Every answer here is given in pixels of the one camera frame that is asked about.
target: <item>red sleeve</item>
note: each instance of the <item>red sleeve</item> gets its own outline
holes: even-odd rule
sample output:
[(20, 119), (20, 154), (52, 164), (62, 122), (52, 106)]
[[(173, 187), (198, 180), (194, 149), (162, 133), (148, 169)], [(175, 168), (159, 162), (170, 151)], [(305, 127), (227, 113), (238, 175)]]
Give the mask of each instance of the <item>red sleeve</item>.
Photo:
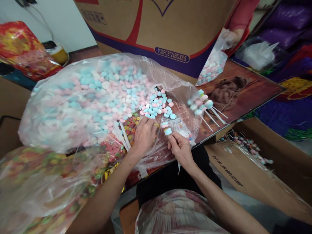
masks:
[(240, 0), (229, 21), (228, 29), (246, 29), (260, 0)]

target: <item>forearm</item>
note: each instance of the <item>forearm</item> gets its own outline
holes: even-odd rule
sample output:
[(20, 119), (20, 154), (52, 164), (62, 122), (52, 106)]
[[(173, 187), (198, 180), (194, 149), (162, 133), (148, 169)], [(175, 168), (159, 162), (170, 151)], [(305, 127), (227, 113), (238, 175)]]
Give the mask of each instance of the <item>forearm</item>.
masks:
[(125, 181), (137, 164), (133, 154), (129, 152), (120, 165), (95, 193), (78, 214), (68, 233), (96, 233), (107, 223), (110, 215), (118, 201)]
[(266, 229), (239, 204), (212, 182), (195, 164), (187, 172), (205, 195), (212, 210), (231, 233), (268, 233)]

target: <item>red packaging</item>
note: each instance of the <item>red packaging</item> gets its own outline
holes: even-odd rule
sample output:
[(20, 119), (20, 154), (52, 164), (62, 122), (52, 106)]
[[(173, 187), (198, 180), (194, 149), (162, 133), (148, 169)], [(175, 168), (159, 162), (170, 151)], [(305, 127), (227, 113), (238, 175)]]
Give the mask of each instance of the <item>red packaging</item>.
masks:
[(0, 25), (0, 61), (21, 70), (34, 81), (45, 79), (62, 69), (21, 21)]

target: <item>white wall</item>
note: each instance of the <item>white wall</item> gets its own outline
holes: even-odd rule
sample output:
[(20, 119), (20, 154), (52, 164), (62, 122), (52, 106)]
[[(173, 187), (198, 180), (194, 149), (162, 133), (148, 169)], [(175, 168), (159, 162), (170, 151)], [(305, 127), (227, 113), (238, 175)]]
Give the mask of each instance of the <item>white wall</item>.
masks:
[[(25, 8), (20, 7), (15, 0), (0, 0), (0, 23), (7, 21), (23, 21), (36, 35), (39, 41), (51, 40), (50, 32), (36, 20)], [(83, 17), (73, 0), (36, 0), (34, 6), (45, 17), (53, 31), (55, 42), (62, 43), (67, 52), (96, 45)], [(28, 7), (38, 19), (40, 15)]]

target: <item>person's left hand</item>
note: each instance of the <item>person's left hand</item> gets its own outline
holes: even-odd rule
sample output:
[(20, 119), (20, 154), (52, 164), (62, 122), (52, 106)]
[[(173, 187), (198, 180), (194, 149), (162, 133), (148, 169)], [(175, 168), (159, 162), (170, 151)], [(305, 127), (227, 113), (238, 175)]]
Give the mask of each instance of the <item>person's left hand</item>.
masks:
[(149, 151), (155, 140), (157, 129), (154, 125), (155, 123), (155, 119), (149, 119), (144, 116), (137, 127), (134, 145), (131, 147), (130, 151), (136, 155), (138, 160), (143, 158), (143, 156)]

